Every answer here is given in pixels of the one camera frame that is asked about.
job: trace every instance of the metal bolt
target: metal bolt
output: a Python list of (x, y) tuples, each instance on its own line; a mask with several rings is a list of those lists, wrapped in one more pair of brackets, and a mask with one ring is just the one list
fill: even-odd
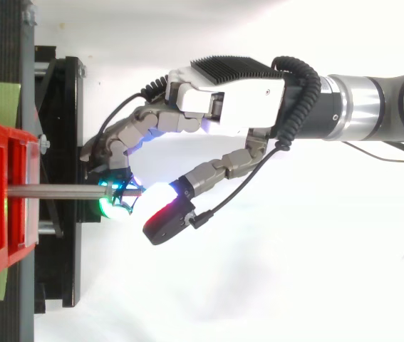
[(28, 5), (23, 11), (23, 22), (29, 26), (37, 25), (36, 15), (37, 7), (35, 5)]
[(44, 155), (46, 150), (51, 146), (50, 142), (46, 139), (46, 135), (42, 134), (38, 139), (38, 143), (40, 145), (40, 153)]
[(85, 66), (80, 66), (80, 67), (78, 68), (78, 75), (79, 75), (81, 78), (86, 78), (86, 67), (85, 67)]

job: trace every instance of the white background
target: white background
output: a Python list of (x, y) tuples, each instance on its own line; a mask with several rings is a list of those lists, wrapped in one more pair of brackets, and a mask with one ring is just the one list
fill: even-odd
[[(85, 141), (124, 98), (212, 54), (290, 55), (321, 75), (404, 74), (401, 0), (34, 2), (36, 44), (87, 65)], [(149, 186), (242, 143), (169, 136), (131, 163)], [(197, 198), (197, 210), (240, 182)], [(161, 246), (131, 222), (84, 225), (81, 301), (48, 303), (36, 341), (404, 341), (403, 255), (404, 165), (297, 141), (208, 224)]]

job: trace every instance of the green light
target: green light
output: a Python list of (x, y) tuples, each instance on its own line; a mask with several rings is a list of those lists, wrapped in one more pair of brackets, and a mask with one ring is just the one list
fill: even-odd
[(120, 222), (129, 219), (129, 211), (123, 207), (113, 206), (108, 198), (101, 198), (99, 200), (99, 207), (103, 215), (109, 219)]

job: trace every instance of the robotic hand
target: robotic hand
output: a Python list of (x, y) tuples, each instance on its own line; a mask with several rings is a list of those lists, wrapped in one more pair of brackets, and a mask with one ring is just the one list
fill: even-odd
[[(103, 132), (131, 99), (147, 104)], [(211, 160), (170, 183), (176, 198), (149, 219), (143, 231), (161, 244), (190, 224), (203, 225), (231, 200), (278, 151), (295, 138), (404, 141), (404, 76), (320, 77), (291, 57), (275, 58), (271, 68), (244, 57), (220, 56), (194, 61), (169, 72), (127, 99), (82, 149), (81, 159), (106, 181), (130, 179), (128, 155), (143, 141), (163, 133), (195, 132), (214, 126), (248, 128), (244, 148)], [(265, 156), (269, 139), (275, 148)], [(191, 199), (224, 178), (250, 173), (242, 185), (213, 210), (195, 214)]]

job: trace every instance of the red container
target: red container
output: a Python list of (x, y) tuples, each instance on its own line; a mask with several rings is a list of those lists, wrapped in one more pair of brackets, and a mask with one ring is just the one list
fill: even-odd
[(7, 184), (38, 182), (38, 140), (0, 126), (0, 272), (23, 259), (38, 236), (38, 200), (7, 200)]

